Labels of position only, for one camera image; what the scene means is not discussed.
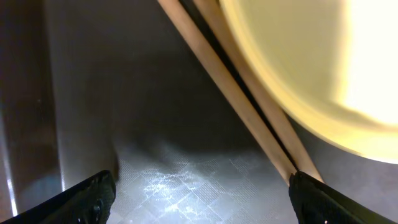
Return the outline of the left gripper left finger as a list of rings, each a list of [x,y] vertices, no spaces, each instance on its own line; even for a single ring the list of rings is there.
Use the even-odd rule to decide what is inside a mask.
[[[115,198],[112,173],[102,170],[2,224],[105,224]]]

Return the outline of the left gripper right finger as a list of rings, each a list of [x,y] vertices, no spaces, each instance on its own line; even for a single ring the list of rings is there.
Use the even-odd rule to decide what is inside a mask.
[[[302,171],[290,176],[289,197],[299,224],[395,224]]]

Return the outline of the yellow round plate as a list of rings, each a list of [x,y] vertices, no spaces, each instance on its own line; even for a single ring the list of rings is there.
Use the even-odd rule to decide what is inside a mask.
[[[256,78],[310,132],[397,162],[396,0],[231,0],[223,14]]]

